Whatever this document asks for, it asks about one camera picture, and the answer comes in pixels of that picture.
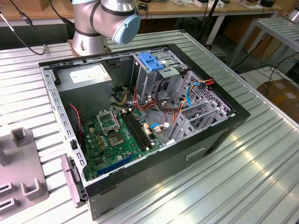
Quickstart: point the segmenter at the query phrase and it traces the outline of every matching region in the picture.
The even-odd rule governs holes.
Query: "gray power supply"
[[[76,105],[86,119],[109,110],[112,80],[102,63],[63,69],[57,74],[61,83],[57,90],[64,105]]]

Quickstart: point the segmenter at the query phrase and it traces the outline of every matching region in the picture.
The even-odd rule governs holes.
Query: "ram slot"
[[[135,118],[131,114],[123,114],[121,117],[141,151],[145,151],[147,147],[150,148],[151,143],[144,131],[139,127],[139,124]]]

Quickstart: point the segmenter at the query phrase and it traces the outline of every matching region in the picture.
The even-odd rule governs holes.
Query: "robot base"
[[[80,56],[110,52],[106,37],[103,35],[90,37],[75,32],[72,48]]]

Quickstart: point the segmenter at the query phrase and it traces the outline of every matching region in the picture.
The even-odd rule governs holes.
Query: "metal shelf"
[[[244,37],[240,41],[238,47],[235,49],[232,59],[229,63],[230,67],[238,58],[246,41],[249,39],[250,35],[256,27],[260,28],[262,32],[260,33],[259,37],[255,40],[253,46],[251,46],[251,49],[254,49],[254,47],[258,44],[258,42],[261,40],[262,36],[265,33],[268,33],[276,39],[280,40],[286,46],[294,49],[297,52],[299,51],[299,24],[293,23],[282,17],[254,19],[251,25],[249,26],[247,32],[245,33]]]

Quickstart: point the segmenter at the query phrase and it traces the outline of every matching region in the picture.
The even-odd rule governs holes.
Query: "slotted aluminum surface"
[[[42,57],[0,51],[0,135],[33,130],[50,191],[47,200],[1,222],[28,223],[290,223],[299,218],[299,132],[291,120],[246,86],[226,65],[179,31],[138,35],[113,51],[176,43],[251,114],[213,154],[92,221],[75,209],[61,169],[64,154],[37,62],[73,57],[67,44]]]
[[[256,26],[279,39],[284,44],[299,51],[299,24],[285,18],[258,19]]]

